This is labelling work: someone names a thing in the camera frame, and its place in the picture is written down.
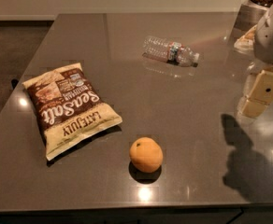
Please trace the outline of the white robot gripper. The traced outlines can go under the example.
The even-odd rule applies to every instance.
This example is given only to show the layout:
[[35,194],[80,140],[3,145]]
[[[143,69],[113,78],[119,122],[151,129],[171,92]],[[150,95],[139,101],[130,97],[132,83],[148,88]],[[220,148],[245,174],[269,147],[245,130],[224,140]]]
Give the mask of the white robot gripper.
[[[264,63],[273,64],[273,4],[258,21],[253,45],[254,56]],[[239,113],[255,119],[273,102],[273,65],[258,74],[247,77],[243,96],[239,101]]]

